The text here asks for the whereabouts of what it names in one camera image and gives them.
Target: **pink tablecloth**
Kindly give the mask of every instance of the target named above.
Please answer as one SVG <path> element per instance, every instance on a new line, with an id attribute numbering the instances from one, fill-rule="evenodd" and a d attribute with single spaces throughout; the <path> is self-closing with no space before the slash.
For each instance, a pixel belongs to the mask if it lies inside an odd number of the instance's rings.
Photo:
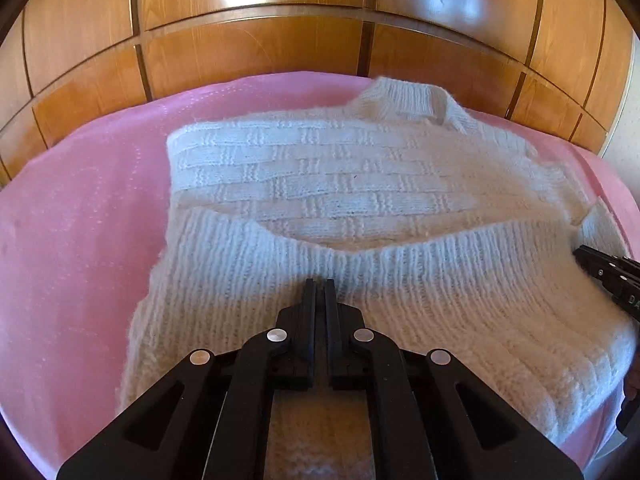
<path id="1" fill-rule="evenodd" d="M 184 124 L 277 108 L 340 105 L 368 79 L 319 73 L 195 89 L 87 124 L 0 192 L 0 407 L 46 478 L 114 415 L 136 303 L 164 246 L 166 136 Z M 618 215 L 640 254 L 640 213 L 593 155 L 484 114 L 562 158 Z M 612 428 L 614 394 L 565 443 L 584 466 Z"/>

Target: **knitted fabric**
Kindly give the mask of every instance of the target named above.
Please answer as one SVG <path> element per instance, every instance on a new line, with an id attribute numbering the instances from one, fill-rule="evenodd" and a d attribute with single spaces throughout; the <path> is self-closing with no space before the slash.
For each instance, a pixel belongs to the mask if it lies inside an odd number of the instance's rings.
<path id="1" fill-rule="evenodd" d="M 239 348 L 305 278 L 401 348 L 447 348 L 555 443 L 612 392 L 634 326 L 572 257 L 626 248 L 561 164 L 444 90 L 377 80 L 345 107 L 168 139 L 166 251 L 129 333 L 123 409 L 194 348 Z M 276 396 L 270 478 L 371 478 L 364 397 Z"/>

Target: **silver screw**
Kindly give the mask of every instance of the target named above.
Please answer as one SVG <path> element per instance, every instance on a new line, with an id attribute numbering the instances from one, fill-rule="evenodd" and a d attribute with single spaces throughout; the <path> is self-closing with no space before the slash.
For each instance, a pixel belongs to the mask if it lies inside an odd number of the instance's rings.
<path id="1" fill-rule="evenodd" d="M 431 352 L 431 360 L 437 365 L 448 365 L 451 362 L 451 354 L 446 350 Z"/>
<path id="2" fill-rule="evenodd" d="M 360 341 L 361 343 L 368 343 L 369 341 L 373 341 L 373 332 L 368 328 L 359 328 L 353 333 L 356 341 Z"/>
<path id="3" fill-rule="evenodd" d="M 272 328 L 267 332 L 267 339 L 278 343 L 284 341 L 287 338 L 287 332 L 281 328 Z"/>
<path id="4" fill-rule="evenodd" d="M 196 350 L 189 356 L 192 365 L 205 365 L 211 359 L 211 355 L 206 350 Z"/>

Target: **bed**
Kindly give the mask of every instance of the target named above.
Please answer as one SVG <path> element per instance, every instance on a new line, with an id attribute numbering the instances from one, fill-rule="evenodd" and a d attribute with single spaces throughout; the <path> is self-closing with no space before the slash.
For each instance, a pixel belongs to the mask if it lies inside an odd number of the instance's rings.
<path id="1" fill-rule="evenodd" d="M 596 156 L 631 38 L 614 0 L 29 0 L 0 46 L 0 408 L 20 447 L 53 478 L 113 417 L 163 247 L 164 140 L 193 121 L 437 84 L 569 165 L 638 257 L 638 208 Z M 562 447 L 581 467 L 621 400 Z"/>

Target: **hand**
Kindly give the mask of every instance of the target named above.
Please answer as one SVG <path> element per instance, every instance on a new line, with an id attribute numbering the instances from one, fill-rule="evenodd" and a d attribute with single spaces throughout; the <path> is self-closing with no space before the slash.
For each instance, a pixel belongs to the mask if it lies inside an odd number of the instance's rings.
<path id="1" fill-rule="evenodd" d="M 625 398 L 633 400 L 640 390 L 640 351 L 636 352 L 630 370 L 625 376 Z"/>

